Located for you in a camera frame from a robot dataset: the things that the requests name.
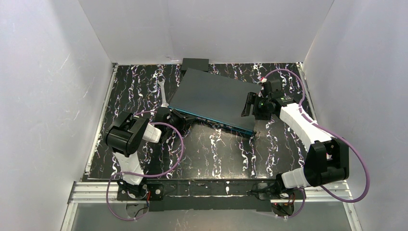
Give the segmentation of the large dark network switch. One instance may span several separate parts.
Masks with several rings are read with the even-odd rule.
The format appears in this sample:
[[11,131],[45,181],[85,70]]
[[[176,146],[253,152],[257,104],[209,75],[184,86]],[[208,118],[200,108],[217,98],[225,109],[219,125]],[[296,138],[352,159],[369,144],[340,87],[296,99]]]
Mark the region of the large dark network switch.
[[189,68],[168,107],[251,136],[256,133],[255,118],[241,113],[247,94],[260,90],[254,83]]

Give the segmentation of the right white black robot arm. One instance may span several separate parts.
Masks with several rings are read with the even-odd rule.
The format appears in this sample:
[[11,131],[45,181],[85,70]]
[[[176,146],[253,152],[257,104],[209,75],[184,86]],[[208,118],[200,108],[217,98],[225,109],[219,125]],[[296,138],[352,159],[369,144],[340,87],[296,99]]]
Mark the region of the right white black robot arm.
[[250,92],[241,115],[254,115],[259,120],[267,120],[271,115],[276,115],[295,132],[306,148],[303,167],[278,174],[274,184],[276,190],[318,187],[349,177],[346,144],[319,129],[307,114],[301,113],[299,104],[293,97],[274,98],[272,94],[260,97]]

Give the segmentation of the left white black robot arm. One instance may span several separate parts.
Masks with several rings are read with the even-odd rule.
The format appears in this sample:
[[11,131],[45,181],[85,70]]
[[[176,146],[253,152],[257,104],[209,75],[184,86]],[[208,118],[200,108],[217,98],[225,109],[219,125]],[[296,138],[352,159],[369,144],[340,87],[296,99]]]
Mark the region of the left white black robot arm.
[[[104,141],[112,149],[113,155],[119,162],[121,171],[112,175],[122,176],[122,180],[130,185],[140,185],[144,178],[158,178],[172,172],[181,162],[185,146],[181,132],[197,117],[188,115],[176,109],[159,107],[147,113],[153,113],[154,119],[141,117],[144,112],[130,113],[121,112],[117,119],[108,128]],[[142,141],[150,143],[162,143],[167,137],[175,132],[180,138],[181,150],[179,157],[171,168],[160,174],[144,174],[137,155],[137,150]]]

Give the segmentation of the small black switch box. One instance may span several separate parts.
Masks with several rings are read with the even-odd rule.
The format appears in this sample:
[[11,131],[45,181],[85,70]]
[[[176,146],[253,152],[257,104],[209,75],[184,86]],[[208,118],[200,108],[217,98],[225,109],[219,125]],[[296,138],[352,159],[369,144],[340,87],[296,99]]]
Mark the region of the small black switch box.
[[186,72],[188,69],[208,72],[209,59],[202,58],[183,58],[180,70]]

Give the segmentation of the silver open-end wrench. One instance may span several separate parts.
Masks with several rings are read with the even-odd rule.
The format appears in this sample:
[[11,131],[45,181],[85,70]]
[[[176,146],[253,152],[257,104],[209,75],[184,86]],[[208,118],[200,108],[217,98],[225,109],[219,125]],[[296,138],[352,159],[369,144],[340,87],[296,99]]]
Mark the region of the silver open-end wrench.
[[160,87],[161,98],[162,98],[162,104],[161,104],[161,106],[162,106],[162,107],[168,107],[169,104],[168,104],[168,102],[166,101],[166,93],[165,93],[165,79],[163,78],[163,79],[161,79],[161,80],[158,80],[158,84],[159,84],[159,87]]

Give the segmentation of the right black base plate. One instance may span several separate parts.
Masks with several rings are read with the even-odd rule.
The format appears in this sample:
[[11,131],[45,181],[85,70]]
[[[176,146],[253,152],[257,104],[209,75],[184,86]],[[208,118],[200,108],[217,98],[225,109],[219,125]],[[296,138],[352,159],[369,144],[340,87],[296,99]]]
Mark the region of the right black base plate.
[[294,189],[286,189],[279,180],[259,182],[247,191],[247,195],[253,195],[259,200],[287,199],[292,200],[295,195]]

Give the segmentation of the aluminium front rail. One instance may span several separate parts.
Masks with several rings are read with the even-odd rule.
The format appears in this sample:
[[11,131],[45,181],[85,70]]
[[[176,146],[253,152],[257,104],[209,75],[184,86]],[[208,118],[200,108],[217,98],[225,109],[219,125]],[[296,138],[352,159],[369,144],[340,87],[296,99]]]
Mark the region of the aluminium front rail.
[[[163,199],[171,197],[244,197],[247,195],[255,180],[149,180],[164,186]],[[117,200],[118,185],[116,182],[108,184],[105,181],[77,182],[73,185],[69,202],[72,203],[113,203],[125,201]]]

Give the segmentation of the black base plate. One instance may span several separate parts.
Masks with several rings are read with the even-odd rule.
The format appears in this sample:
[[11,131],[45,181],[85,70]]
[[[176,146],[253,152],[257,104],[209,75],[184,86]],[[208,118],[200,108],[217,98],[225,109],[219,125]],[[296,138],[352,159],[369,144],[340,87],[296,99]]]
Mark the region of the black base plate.
[[287,199],[292,200],[295,195],[294,189],[286,189],[279,180],[259,182],[247,191],[247,195],[253,195],[259,200]]
[[160,183],[142,180],[139,185],[132,185],[123,180],[117,181],[119,201],[160,201],[164,197],[164,186]]

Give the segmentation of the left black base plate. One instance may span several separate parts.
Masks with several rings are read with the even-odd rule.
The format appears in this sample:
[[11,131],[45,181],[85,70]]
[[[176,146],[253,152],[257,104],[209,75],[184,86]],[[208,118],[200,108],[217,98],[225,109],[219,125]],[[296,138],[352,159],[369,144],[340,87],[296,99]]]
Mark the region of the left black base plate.
[[123,180],[117,181],[119,201],[160,201],[164,197],[164,186],[160,183],[142,180],[139,185],[132,185]]

